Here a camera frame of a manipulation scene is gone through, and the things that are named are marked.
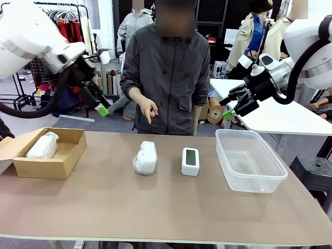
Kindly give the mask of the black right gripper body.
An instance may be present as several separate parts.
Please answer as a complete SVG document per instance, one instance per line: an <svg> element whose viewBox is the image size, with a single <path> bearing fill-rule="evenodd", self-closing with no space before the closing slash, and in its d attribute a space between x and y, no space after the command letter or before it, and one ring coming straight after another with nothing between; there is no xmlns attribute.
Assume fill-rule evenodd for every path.
<svg viewBox="0 0 332 249"><path fill-rule="evenodd" d="M275 87L268 72L262 72L257 76L248 74L245 84L255 100L264 101L275 94Z"/></svg>

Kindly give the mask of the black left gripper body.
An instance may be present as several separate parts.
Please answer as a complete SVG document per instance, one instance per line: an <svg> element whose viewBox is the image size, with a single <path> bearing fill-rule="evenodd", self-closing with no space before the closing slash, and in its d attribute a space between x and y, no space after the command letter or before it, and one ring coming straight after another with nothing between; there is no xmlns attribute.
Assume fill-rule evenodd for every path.
<svg viewBox="0 0 332 249"><path fill-rule="evenodd" d="M74 64L74 79L78 87L78 95L89 107L97 107L101 101L98 94L98 86L93 78L96 75L96 68L88 58L78 58Z"/></svg>

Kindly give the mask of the person's right hand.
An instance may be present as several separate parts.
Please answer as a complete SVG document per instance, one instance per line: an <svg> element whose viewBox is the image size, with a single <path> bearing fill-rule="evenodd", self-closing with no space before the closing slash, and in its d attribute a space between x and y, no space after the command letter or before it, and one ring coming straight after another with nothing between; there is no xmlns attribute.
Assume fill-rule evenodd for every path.
<svg viewBox="0 0 332 249"><path fill-rule="evenodd" d="M140 89L136 87L130 89L129 97L137 103L142 114L146 117L148 123L151 124L152 118L158 115L158 108L155 102L143 96Z"/></svg>

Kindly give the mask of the person's left hand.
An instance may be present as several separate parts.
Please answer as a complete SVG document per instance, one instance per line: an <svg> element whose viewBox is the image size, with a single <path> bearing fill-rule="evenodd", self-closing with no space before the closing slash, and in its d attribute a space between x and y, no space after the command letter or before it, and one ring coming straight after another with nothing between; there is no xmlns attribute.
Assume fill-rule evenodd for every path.
<svg viewBox="0 0 332 249"><path fill-rule="evenodd" d="M199 117L201 113L202 107L201 106L193 106L193 116L194 116L194 127L193 127L193 135L197 135L197 126L199 122Z"/></svg>

